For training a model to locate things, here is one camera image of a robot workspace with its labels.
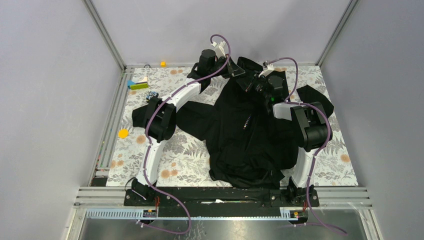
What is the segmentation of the black zip-up jacket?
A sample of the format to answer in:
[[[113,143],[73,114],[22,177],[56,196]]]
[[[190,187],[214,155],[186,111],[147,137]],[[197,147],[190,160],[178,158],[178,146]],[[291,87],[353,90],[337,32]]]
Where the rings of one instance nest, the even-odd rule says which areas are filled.
[[[213,181],[236,188],[278,189],[282,171],[297,164],[298,146],[291,124],[267,114],[236,82],[260,74],[263,67],[245,57],[235,63],[245,74],[213,77],[203,92],[178,110],[176,129],[205,142]],[[298,88],[297,94],[299,103],[320,102],[327,119],[333,114],[333,104],[316,89],[307,85]],[[147,105],[133,110],[132,122],[135,113],[143,117]]]

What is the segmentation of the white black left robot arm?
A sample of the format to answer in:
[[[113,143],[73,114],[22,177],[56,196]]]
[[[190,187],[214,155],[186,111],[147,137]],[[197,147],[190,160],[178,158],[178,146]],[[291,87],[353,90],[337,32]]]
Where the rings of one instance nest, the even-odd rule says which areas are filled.
[[[159,161],[167,141],[175,133],[178,110],[202,93],[213,77],[228,79],[244,73],[245,70],[229,54],[205,49],[181,86],[163,97],[152,95],[143,117],[137,112],[133,114],[134,126],[145,130],[147,147],[139,173],[131,180],[131,188],[126,194],[128,200],[135,199],[148,206],[158,199],[155,182],[158,179]]]

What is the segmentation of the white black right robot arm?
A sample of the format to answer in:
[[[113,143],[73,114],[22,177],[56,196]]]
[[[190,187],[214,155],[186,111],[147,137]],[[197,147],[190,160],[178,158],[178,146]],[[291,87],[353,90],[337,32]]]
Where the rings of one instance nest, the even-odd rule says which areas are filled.
[[[316,198],[312,183],[318,153],[332,138],[323,105],[320,102],[291,102],[285,77],[254,74],[236,83],[241,89],[263,105],[265,112],[276,119],[289,121],[295,144],[298,147],[294,172],[285,190],[270,191],[272,206],[293,206],[307,208],[310,199]]]

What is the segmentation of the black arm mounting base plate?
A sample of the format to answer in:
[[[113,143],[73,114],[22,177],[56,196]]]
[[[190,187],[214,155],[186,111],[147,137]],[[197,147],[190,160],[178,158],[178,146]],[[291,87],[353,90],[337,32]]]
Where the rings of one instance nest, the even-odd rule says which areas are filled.
[[[270,192],[284,189],[236,187],[160,187],[157,200],[141,202],[127,199],[124,206],[146,207],[158,211],[162,218],[289,218],[298,206],[272,206]]]

